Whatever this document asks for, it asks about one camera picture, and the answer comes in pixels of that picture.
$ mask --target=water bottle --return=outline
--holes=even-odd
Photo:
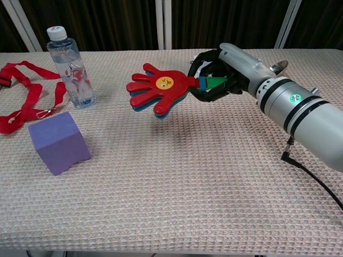
[[[47,48],[74,106],[92,106],[95,94],[75,40],[67,37],[62,26],[48,28],[47,32],[51,40]]]

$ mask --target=white textured tablecloth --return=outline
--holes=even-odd
[[[83,52],[98,96],[69,111],[92,159],[54,177],[26,123],[0,135],[0,248],[343,255],[343,212],[310,176],[280,160],[287,134],[248,95],[213,103],[192,95],[165,120],[134,112],[126,84],[142,65],[187,72],[201,50]],[[286,76],[343,109],[343,52],[248,50],[266,65],[289,60]],[[0,54],[56,70],[47,52]],[[55,81],[41,80],[38,107],[52,106]],[[27,90],[0,91],[0,115]],[[343,174],[298,143],[292,157],[343,200]]]

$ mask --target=black ring band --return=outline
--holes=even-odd
[[[329,103],[328,101],[320,101],[315,103],[314,105],[311,105],[309,108],[307,108],[299,117],[296,119],[295,123],[292,126],[292,129],[290,130],[290,136],[294,138],[294,133],[296,128],[299,126],[300,122],[303,121],[303,119],[306,118],[308,114],[310,114],[313,110],[317,109],[319,106]]]
[[[260,104],[260,109],[261,111],[265,114],[264,112],[264,108],[266,106],[267,100],[268,98],[274,93],[275,90],[277,90],[280,86],[282,86],[285,83],[291,82],[292,80],[290,79],[282,79],[279,80],[278,82],[276,82],[273,86],[271,86],[267,92],[264,94],[264,96],[262,97],[261,100],[261,104]]]
[[[287,128],[289,125],[290,120],[293,118],[293,116],[307,103],[311,102],[314,99],[321,98],[317,95],[312,95],[307,98],[305,98],[303,101],[301,101],[299,104],[297,104],[296,107],[293,108],[293,110],[288,114],[287,118],[285,119],[284,123],[284,130],[287,132]]]

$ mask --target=red lanyard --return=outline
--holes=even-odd
[[[56,106],[63,102],[63,95],[65,94],[65,85],[60,81],[57,83],[55,89],[54,106],[47,110],[34,109],[34,106],[41,95],[43,86],[41,84],[31,83],[30,79],[16,68],[17,65],[24,65],[45,79],[60,78],[59,74],[37,67],[28,61],[7,63],[5,67],[0,70],[0,86],[10,87],[11,78],[13,76],[28,89],[28,94],[25,103],[20,110],[15,111],[8,116],[0,116],[0,133],[3,134],[11,134],[22,127],[27,120],[36,120],[52,115]]]

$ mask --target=foam block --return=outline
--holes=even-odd
[[[55,176],[91,158],[85,140],[69,112],[28,127],[34,148]]]

